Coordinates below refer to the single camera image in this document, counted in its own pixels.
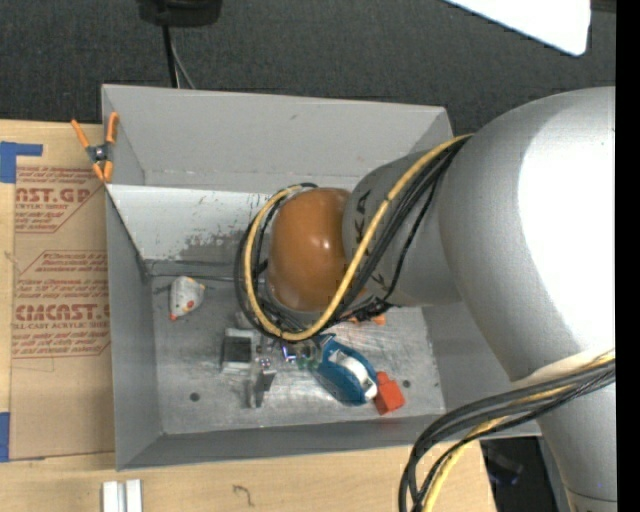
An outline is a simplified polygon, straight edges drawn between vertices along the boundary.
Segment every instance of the yellow cable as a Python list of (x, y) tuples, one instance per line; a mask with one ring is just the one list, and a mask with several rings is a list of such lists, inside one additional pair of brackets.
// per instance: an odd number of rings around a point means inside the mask
[[(615, 352), (608, 351), (608, 352), (596, 357), (593, 361), (591, 361), (590, 363), (582, 366), (579, 369), (586, 370), (586, 369), (598, 366), (600, 364), (608, 363), (612, 359), (615, 359), (615, 355), (614, 354), (615, 354)], [(536, 393), (535, 395), (527, 396), (527, 397), (521, 398), (519, 400), (514, 400), (513, 401), (513, 405), (526, 403), (526, 402), (531, 402), (533, 400), (536, 400), (538, 398), (543, 398), (545, 396), (557, 395), (557, 394), (565, 391), (569, 387), (570, 386), (560, 386), (558, 388), (554, 388), (554, 389), (550, 389), (550, 390), (543, 391), (543, 392), (540, 392), (540, 393)], [(489, 421), (486, 421), (484, 423), (481, 423), (480, 425), (476, 425), (465, 436), (465, 439), (467, 439), (469, 437), (472, 437), (472, 436), (475, 436), (477, 434), (482, 435), (484, 432), (488, 432), (493, 427), (495, 427), (496, 425), (499, 425), (500, 423), (502, 423), (507, 418), (508, 418), (508, 416), (503, 416), (501, 418), (495, 418), (493, 420), (489, 420)], [(431, 484), (431, 487), (429, 488), (429, 491), (427, 492), (427, 494), (425, 496), (424, 507), (422, 509), (423, 512), (432, 512), (433, 511), (433, 507), (435, 506), (436, 500), (438, 499), (438, 495), (440, 494), (440, 490), (442, 489), (442, 486), (444, 485), (444, 482), (447, 479), (447, 476), (451, 472), (451, 469), (453, 468), (453, 466), (455, 466), (455, 464), (460, 460), (460, 458), (462, 457), (462, 455), (464, 454), (464, 452), (466, 451), (467, 448), (469, 448), (469, 444), (468, 443), (461, 445), (459, 448), (457, 448), (455, 451), (453, 451), (449, 455), (449, 457), (447, 457), (447, 459), (442, 463), (442, 465), (438, 469), (438, 472), (437, 472), (436, 476), (433, 479), (433, 482)]]
[(353, 276), (355, 275), (356, 270), (360, 265), (360, 262), (362, 261), (362, 258), (364, 257), (365, 252), (369, 247), (369, 243), (371, 242), (371, 239), (373, 238), (373, 235), (375, 234), (376, 229), (378, 228), (378, 224), (380, 224), (382, 217), (387, 212), (387, 209), (389, 208), (389, 204), (391, 203), (391, 201), (407, 185), (407, 183), (411, 180), (411, 178), (413, 178), (427, 163), (429, 163), (431, 160), (436, 158), (440, 153), (445, 151), (451, 145), (455, 144), (456, 142), (462, 139), (468, 138), (470, 136), (471, 135), (461, 135), (459, 137), (454, 137), (453, 139), (450, 139), (447, 142), (443, 142), (442, 144), (436, 146), (435, 148), (430, 150), (428, 153), (421, 156), (407, 171), (405, 171), (405, 173), (398, 179), (398, 181), (396, 181), (395, 185), (387, 194), (387, 197), (384, 199), (382, 203), (380, 203), (380, 206), (378, 207), (378, 210), (374, 214), (373, 219), (371, 219), (371, 222), (367, 226), (367, 231), (365, 232), (362, 238), (362, 241), (358, 245), (358, 248), (356, 249), (356, 253), (354, 254), (353, 259), (351, 260), (351, 263), (349, 264), (349, 267), (347, 268), (347, 271), (345, 272), (345, 275), (342, 278), (342, 281), (340, 282), (340, 285), (338, 286), (338, 289), (336, 290), (335, 295), (331, 299), (331, 302), (329, 303), (327, 308), (324, 310), (320, 318), (318, 318), (318, 320), (316, 320), (316, 322), (311, 327), (297, 333), (283, 331), (267, 318), (267, 316), (264, 314), (264, 312), (260, 308), (260, 305), (258, 304), (256, 293), (255, 293), (255, 290), (253, 289), (253, 280), (251, 278), (251, 254), (253, 253), (253, 242), (256, 237), (256, 233), (258, 231), (258, 226), (260, 225), (260, 222), (266, 215), (267, 211), (279, 199), (284, 198), (287, 195), (290, 195), (291, 193), (295, 192), (301, 187), (300, 186), (291, 187), (291, 188), (282, 190), (281, 192), (274, 195), (267, 202), (267, 204), (265, 204), (262, 207), (260, 212), (258, 212), (258, 215), (256, 216), (255, 221), (251, 226), (251, 229), (249, 230), (249, 234), (247, 235), (247, 243), (244, 250), (244, 280), (245, 280), (245, 285), (247, 287), (249, 304), (254, 314), (258, 318), (260, 324), (262, 325), (262, 327), (264, 327), (265, 330), (269, 331), (275, 336), (278, 336), (279, 338), (282, 338), (288, 341), (302, 341), (317, 334), (318, 331), (322, 329), (322, 327), (327, 323), (327, 321), (334, 314), (334, 312), (340, 305), (340, 302), (342, 301), (345, 294), (347, 293), (347, 290), (351, 285)]

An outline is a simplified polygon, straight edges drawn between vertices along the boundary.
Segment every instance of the black object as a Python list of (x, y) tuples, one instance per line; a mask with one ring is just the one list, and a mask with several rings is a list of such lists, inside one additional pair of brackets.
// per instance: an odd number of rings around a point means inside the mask
[(137, 0), (144, 21), (157, 26), (203, 27), (220, 17), (222, 0)]

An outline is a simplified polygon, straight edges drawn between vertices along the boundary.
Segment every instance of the orange clamp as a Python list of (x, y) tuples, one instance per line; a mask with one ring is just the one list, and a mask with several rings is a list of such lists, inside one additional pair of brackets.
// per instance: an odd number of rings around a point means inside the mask
[(80, 141), (83, 149), (87, 151), (90, 155), (93, 172), (96, 174), (98, 179), (103, 183), (111, 183), (111, 178), (113, 176), (113, 162), (108, 159), (108, 154), (106, 154), (103, 158), (97, 158), (95, 156), (95, 150), (102, 148), (105, 152), (108, 153), (108, 149), (110, 146), (116, 143), (116, 137), (118, 136), (118, 122), (120, 121), (120, 116), (117, 112), (111, 112), (109, 116), (109, 121), (107, 122), (107, 134), (105, 137), (105, 144), (103, 146), (91, 146), (89, 144), (89, 139), (85, 135), (84, 131), (80, 127), (80, 124), (75, 119), (71, 120), (71, 126), (76, 132), (76, 136)]

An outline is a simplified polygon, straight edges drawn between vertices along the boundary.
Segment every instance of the orange plastic piece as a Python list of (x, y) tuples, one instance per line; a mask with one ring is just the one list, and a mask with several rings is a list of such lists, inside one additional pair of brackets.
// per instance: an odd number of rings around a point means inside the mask
[(371, 320), (376, 325), (387, 325), (387, 317), (384, 316), (384, 313), (382, 315), (374, 316)]
[(380, 415), (400, 409), (405, 404), (400, 386), (395, 380), (389, 379), (386, 372), (377, 372), (378, 394), (373, 399)]

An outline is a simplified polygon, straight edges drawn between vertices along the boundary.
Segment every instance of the metal clip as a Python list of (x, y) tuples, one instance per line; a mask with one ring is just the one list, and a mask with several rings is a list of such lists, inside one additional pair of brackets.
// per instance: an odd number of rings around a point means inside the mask
[(112, 147), (116, 143), (119, 121), (120, 116), (118, 116), (117, 112), (111, 112), (109, 122), (107, 123), (107, 136), (105, 137), (104, 144), (92, 146), (89, 144), (89, 139), (87, 139), (87, 136), (82, 131), (80, 124), (75, 119), (71, 120), (71, 126), (73, 126), (73, 129), (75, 130), (80, 144), (82, 144), (87, 155), (89, 155), (93, 172), (103, 183), (111, 183), (111, 177), (113, 175), (111, 153)]

